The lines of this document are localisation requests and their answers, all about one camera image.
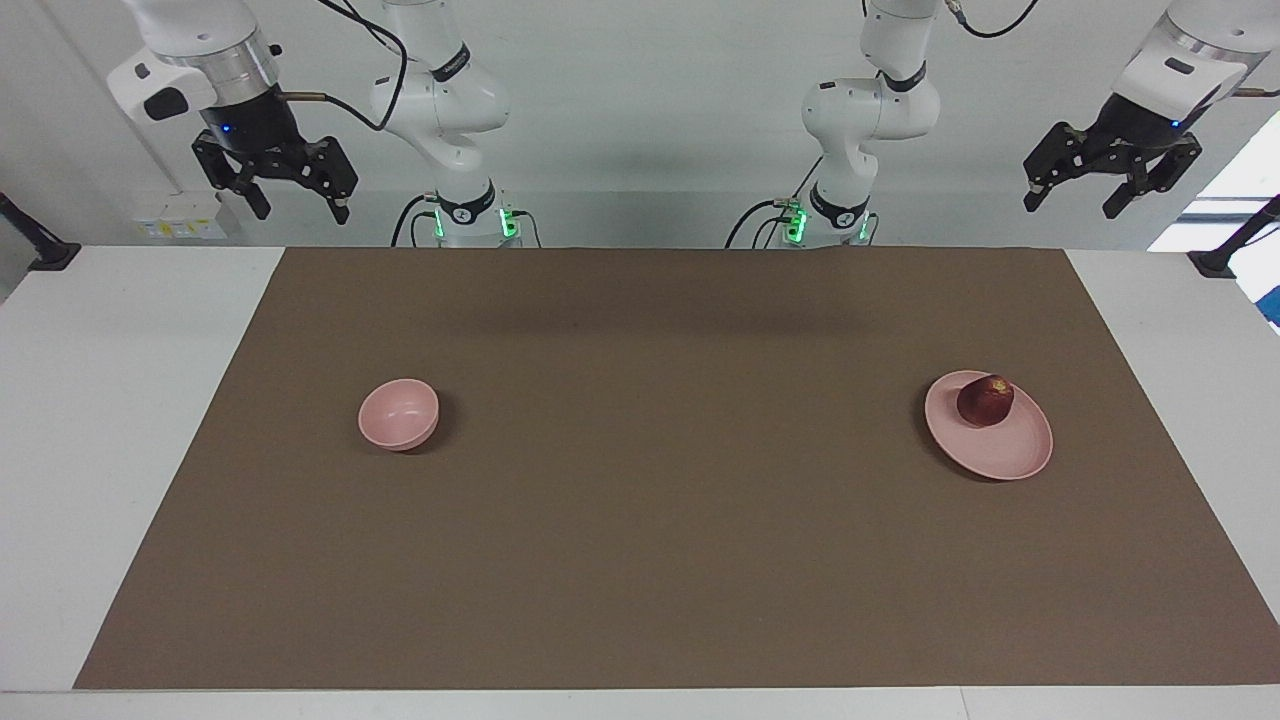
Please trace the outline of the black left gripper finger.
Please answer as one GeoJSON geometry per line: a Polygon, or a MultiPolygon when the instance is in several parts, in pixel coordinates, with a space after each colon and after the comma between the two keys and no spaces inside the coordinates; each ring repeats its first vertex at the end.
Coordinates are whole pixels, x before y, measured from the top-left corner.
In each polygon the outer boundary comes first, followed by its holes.
{"type": "Polygon", "coordinates": [[[1023,161],[1028,191],[1023,206],[1034,213],[1050,191],[1096,170],[1100,145],[1091,143],[1094,128],[1079,129],[1066,122],[1052,126],[1023,161]]]}
{"type": "Polygon", "coordinates": [[[1125,181],[1103,202],[1103,217],[1116,219],[1134,200],[1147,193],[1170,191],[1202,154],[1199,140],[1185,135],[1167,149],[1139,149],[1123,145],[1125,181]]]}

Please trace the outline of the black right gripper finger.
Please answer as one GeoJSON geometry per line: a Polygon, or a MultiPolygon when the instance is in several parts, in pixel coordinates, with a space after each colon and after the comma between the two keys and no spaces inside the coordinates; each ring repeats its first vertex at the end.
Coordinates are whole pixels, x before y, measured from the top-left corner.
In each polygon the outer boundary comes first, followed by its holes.
{"type": "Polygon", "coordinates": [[[324,137],[303,146],[300,184],[325,200],[338,225],[349,220],[349,200],[358,186],[358,174],[335,137],[324,137]]]}
{"type": "Polygon", "coordinates": [[[257,184],[252,161],[241,161],[233,152],[229,154],[207,129],[196,136],[192,151],[215,190],[230,191],[243,199],[256,219],[269,218],[271,205],[257,184]]]}

